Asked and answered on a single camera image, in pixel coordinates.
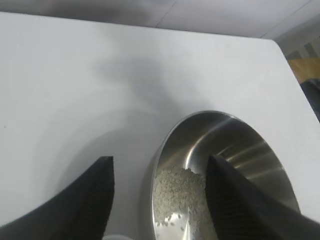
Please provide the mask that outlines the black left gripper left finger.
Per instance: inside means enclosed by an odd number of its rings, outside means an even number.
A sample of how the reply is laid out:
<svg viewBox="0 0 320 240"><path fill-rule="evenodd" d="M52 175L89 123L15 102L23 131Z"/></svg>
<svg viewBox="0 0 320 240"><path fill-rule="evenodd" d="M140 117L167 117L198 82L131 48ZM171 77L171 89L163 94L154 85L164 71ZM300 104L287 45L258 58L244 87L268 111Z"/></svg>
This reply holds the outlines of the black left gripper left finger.
<svg viewBox="0 0 320 240"><path fill-rule="evenodd" d="M101 240L115 194L114 159L102 156L59 194L0 228L2 240Z"/></svg>

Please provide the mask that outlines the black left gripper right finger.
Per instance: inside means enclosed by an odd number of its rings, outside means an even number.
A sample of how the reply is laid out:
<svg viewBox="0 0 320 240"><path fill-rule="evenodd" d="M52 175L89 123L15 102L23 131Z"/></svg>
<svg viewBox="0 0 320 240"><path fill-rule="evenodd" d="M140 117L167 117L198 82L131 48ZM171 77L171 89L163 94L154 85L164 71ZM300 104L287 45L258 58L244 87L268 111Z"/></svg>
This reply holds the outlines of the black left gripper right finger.
<svg viewBox="0 0 320 240"><path fill-rule="evenodd" d="M260 190L218 155L208 158L205 196L220 240L318 240L319 223Z"/></svg>

